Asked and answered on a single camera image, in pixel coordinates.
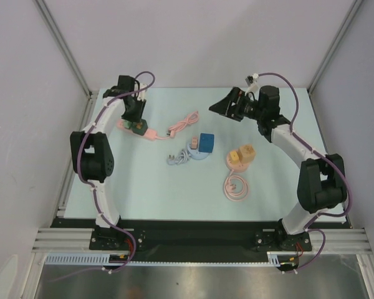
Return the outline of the dark green cube socket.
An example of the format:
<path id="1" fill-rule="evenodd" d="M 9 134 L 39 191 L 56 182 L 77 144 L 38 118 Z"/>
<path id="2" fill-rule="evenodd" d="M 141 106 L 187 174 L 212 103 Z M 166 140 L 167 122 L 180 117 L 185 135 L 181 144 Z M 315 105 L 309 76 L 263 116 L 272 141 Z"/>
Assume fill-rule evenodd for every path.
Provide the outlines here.
<path id="1" fill-rule="evenodd" d="M 146 120 L 144 119 L 141 119 L 140 122 L 134 122 L 132 124 L 132 132 L 134 134 L 143 136 L 146 133 L 147 129 L 148 129 L 148 125 L 147 125 Z"/>

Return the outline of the pink long power strip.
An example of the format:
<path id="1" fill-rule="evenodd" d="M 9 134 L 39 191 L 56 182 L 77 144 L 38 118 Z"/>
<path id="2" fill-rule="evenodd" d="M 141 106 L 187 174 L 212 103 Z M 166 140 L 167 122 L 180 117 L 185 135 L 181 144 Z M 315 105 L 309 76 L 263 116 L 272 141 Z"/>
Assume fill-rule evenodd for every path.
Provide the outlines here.
<path id="1" fill-rule="evenodd" d="M 172 124 L 166 118 L 163 120 L 161 117 L 158 117 L 155 120 L 148 120 L 146 121 L 148 129 L 143 136 L 134 134 L 132 132 L 132 127 L 129 130 L 125 129 L 122 124 L 123 119 L 119 119 L 117 121 L 116 128 L 120 131 L 129 133 L 133 136 L 137 136 L 148 141 L 168 140 L 174 139 L 178 133 L 199 122 L 199 118 L 199 111 L 196 110 L 187 114 L 183 119 L 180 119 Z"/>

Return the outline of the blue cube socket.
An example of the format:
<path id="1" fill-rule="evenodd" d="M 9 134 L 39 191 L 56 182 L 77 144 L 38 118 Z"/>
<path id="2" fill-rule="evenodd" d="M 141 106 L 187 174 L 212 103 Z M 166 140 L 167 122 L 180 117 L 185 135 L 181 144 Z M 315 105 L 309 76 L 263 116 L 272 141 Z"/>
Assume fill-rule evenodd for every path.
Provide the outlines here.
<path id="1" fill-rule="evenodd" d="M 214 134 L 201 133 L 199 136 L 198 151 L 200 153 L 212 153 L 214 148 Z"/>

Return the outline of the beige cube socket adapter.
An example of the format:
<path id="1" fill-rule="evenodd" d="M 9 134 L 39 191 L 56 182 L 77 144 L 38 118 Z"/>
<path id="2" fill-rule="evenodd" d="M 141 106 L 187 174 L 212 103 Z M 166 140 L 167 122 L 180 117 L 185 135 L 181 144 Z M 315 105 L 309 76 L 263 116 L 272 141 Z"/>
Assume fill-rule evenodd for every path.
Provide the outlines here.
<path id="1" fill-rule="evenodd" d="M 246 144 L 239 147 L 237 154 L 239 156 L 239 160 L 242 164 L 251 163 L 255 156 L 256 151 L 253 148 L 252 144 Z"/>

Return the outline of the pink cube adapter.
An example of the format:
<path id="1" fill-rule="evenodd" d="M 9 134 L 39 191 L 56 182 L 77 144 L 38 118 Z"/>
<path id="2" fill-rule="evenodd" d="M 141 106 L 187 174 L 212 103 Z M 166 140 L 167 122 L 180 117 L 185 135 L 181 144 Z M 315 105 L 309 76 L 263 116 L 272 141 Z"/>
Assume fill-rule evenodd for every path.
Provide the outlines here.
<path id="1" fill-rule="evenodd" d="M 192 139 L 191 139 L 191 143 L 190 143 L 190 148 L 192 149 L 192 150 L 196 150 L 196 149 L 198 149 L 198 137 L 197 136 L 194 136 L 194 137 L 192 137 Z"/>

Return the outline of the light blue round power strip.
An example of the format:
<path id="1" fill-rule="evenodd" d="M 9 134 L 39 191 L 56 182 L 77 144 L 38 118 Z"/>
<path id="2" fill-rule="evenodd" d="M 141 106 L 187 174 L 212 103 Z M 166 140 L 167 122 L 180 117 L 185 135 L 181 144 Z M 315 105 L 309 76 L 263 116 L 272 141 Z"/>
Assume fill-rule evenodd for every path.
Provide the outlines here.
<path id="1" fill-rule="evenodd" d="M 170 166 L 181 165 L 193 160 L 204 160 L 209 156 L 209 153 L 200 152 L 197 149 L 191 149 L 190 144 L 183 148 L 177 155 L 169 155 L 166 162 Z"/>

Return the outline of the pink round power strip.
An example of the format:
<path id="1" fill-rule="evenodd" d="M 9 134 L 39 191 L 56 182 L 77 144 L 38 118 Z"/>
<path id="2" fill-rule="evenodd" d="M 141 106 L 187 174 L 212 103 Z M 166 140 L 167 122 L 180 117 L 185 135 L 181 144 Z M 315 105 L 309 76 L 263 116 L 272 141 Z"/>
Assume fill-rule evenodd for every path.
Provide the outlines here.
<path id="1" fill-rule="evenodd" d="M 233 202 L 241 202 L 249 195 L 249 184 L 241 176 L 241 173 L 245 172 L 251 163 L 232 165 L 229 160 L 229 153 L 226 156 L 226 166 L 229 169 L 229 174 L 223 183 L 224 195 Z"/>

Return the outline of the light green USB charger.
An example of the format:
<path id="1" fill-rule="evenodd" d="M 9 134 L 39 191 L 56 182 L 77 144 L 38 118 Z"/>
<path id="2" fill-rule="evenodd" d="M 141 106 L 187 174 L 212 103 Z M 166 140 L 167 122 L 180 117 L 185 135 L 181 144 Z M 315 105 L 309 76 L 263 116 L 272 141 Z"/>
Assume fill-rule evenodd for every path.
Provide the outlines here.
<path id="1" fill-rule="evenodd" d="M 132 126 L 132 122 L 126 121 L 126 120 L 123 120 L 122 124 L 123 124 L 123 127 L 127 130 L 129 130 Z"/>

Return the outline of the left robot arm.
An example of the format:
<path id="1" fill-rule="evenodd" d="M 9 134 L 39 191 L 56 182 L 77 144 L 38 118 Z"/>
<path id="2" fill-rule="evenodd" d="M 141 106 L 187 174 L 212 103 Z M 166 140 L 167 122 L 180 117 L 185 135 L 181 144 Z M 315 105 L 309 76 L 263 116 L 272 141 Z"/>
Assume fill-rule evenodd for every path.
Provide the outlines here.
<path id="1" fill-rule="evenodd" d="M 139 81 L 144 74 L 119 75 L 117 84 L 103 93 L 97 116 L 83 130 L 70 135 L 73 170 L 90 188 L 97 211 L 89 245 L 91 250 L 117 250 L 124 244 L 133 245 L 132 237 L 118 226 L 120 214 L 108 191 L 115 169 L 108 136 L 120 124 L 130 133 L 155 139 L 155 133 L 143 119 L 145 92 L 152 86 Z"/>

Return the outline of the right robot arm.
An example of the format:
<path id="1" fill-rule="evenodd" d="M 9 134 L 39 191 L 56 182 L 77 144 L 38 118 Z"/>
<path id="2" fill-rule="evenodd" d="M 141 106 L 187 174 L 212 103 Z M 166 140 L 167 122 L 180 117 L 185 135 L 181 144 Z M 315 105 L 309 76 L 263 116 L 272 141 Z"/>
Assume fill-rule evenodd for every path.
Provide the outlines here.
<path id="1" fill-rule="evenodd" d="M 322 154 L 299 136 L 294 130 L 294 120 L 288 120 L 280 111 L 279 88 L 258 86 L 258 79 L 266 75 L 247 76 L 247 90 L 233 87 L 209 110 L 236 121 L 244 118 L 256 121 L 259 133 L 299 168 L 298 202 L 279 221 L 275 232 L 276 245 L 289 250 L 320 216 L 333 217 L 330 211 L 337 205 L 346 205 L 338 214 L 345 217 L 352 208 L 353 196 L 343 158 L 339 154 Z"/>

